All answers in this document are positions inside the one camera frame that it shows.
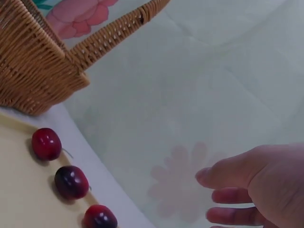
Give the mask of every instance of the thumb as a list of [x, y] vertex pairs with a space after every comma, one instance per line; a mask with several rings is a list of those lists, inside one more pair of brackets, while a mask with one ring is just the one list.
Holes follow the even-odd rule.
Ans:
[[265, 154], [271, 148], [270, 145], [258, 146], [243, 154], [220, 160], [211, 168], [200, 170], [195, 177], [206, 188], [247, 189], [251, 180], [267, 166], [269, 159]]

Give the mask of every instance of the wicker basket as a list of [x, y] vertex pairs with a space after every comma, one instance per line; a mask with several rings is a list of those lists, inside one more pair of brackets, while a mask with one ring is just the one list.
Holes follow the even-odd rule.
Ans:
[[39, 115], [89, 85], [84, 73], [170, 0], [149, 3], [68, 50], [31, 0], [0, 1], [0, 105]]

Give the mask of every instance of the cherry stem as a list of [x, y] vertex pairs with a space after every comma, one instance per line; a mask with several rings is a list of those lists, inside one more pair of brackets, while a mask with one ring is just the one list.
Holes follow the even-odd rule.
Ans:
[[72, 159], [74, 159], [74, 157], [69, 153], [69, 151], [67, 151], [67, 150], [64, 149], [64, 148], [62, 148], [62, 150], [63, 150], [64, 152], [66, 152]]

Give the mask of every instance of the pink flower print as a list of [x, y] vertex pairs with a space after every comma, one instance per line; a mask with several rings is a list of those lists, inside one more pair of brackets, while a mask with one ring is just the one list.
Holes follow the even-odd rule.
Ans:
[[164, 159], [166, 168], [159, 165], [152, 168], [151, 176], [157, 183], [150, 187], [148, 195], [159, 201], [159, 216], [168, 218], [178, 214], [181, 220], [192, 223], [204, 214], [203, 210], [210, 205], [204, 204], [208, 201], [204, 198], [206, 190], [196, 182], [195, 173], [223, 158], [221, 153], [216, 153], [205, 163], [206, 155], [207, 147], [202, 142], [195, 144], [191, 154], [183, 146], [177, 146], [171, 157]]
[[109, 6], [118, 0], [62, 0], [46, 18], [61, 39], [81, 37], [91, 26], [108, 20]]

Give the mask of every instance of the fake cherry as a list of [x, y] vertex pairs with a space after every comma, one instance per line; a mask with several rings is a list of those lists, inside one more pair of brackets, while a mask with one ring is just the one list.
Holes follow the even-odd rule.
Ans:
[[103, 205], [92, 205], [85, 213], [86, 228], [117, 228], [117, 219], [112, 211]]
[[52, 129], [41, 128], [32, 135], [32, 148], [38, 159], [51, 161], [60, 155], [61, 141]]
[[85, 174], [73, 165], [59, 168], [54, 182], [59, 194], [67, 200], [83, 198], [89, 191], [89, 182]]

